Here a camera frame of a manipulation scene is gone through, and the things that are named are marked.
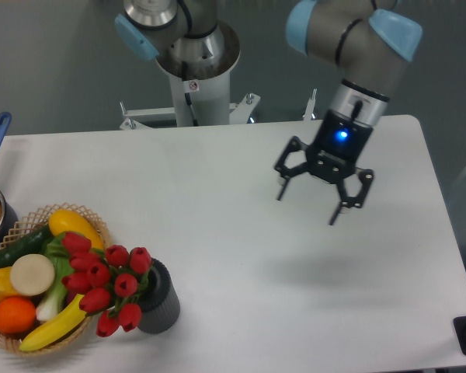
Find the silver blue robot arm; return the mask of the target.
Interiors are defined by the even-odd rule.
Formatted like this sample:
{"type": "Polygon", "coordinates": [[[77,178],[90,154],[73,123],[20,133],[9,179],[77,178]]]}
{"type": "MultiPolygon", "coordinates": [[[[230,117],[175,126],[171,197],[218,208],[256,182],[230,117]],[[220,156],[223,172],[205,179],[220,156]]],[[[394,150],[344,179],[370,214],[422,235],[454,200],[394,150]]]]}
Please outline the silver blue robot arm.
{"type": "MultiPolygon", "coordinates": [[[[336,187],[339,209],[363,206],[374,173],[357,160],[423,35],[394,9],[393,1],[301,1],[291,10],[287,43],[344,77],[313,142],[291,138],[277,159],[283,185],[307,173],[336,187]]],[[[180,127],[232,123],[230,73],[240,46],[216,2],[125,1],[114,25],[134,54],[169,77],[180,127]]]]}

